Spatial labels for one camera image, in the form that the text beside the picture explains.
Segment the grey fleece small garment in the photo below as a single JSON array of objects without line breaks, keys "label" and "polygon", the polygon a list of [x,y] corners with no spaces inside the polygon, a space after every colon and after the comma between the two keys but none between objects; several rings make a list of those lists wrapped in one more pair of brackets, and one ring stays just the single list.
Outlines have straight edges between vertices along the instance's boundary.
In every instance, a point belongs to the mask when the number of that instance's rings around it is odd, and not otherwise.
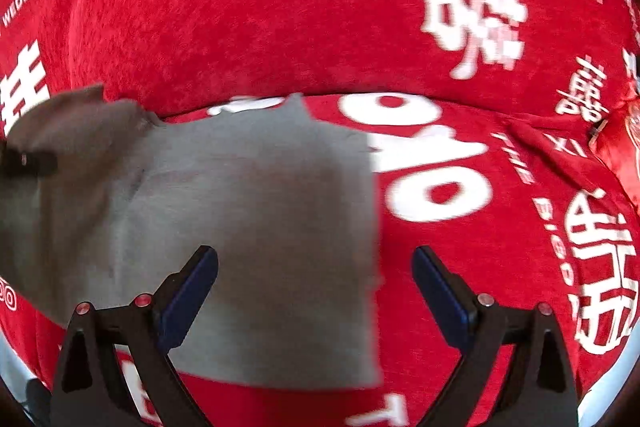
[{"label": "grey fleece small garment", "polygon": [[120,306],[195,249],[216,283],[172,356],[180,371],[252,386],[372,387],[378,219],[366,137],[272,109],[164,124],[100,87],[37,105],[12,127],[43,176],[1,183],[1,274],[49,320]]}]

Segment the red printed bed cover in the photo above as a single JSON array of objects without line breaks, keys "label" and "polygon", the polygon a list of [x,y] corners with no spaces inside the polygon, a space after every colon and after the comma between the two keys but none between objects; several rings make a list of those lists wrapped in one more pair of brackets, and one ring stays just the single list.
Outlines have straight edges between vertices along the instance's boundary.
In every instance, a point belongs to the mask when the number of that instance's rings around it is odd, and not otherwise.
[{"label": "red printed bed cover", "polygon": [[[276,388],[178,369],[215,425],[393,426],[420,418],[457,358],[410,274],[422,245],[502,305],[549,303],[580,391],[615,363],[638,321],[639,223],[579,132],[417,95],[300,99],[315,120],[367,140],[378,219],[372,305],[380,381]],[[216,107],[179,124],[286,100]],[[1,322],[30,369],[50,379],[66,324],[49,320],[2,274]]]}]

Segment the red printed quilt roll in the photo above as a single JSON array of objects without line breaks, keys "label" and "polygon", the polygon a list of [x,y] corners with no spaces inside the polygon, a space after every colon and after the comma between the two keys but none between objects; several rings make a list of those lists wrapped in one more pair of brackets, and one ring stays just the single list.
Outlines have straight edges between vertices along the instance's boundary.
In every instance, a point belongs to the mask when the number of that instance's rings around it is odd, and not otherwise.
[{"label": "red printed quilt roll", "polygon": [[399,91],[595,121],[631,92],[631,0],[1,0],[1,126],[102,84],[176,117]]}]

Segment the red embroidered pillow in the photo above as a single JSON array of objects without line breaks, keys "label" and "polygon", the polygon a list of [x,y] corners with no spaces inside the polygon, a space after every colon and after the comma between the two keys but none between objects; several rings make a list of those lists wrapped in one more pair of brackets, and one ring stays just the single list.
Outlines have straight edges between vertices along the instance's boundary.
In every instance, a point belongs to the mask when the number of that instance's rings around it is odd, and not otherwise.
[{"label": "red embroidered pillow", "polygon": [[629,95],[594,130],[590,148],[615,174],[639,212],[639,93]]}]

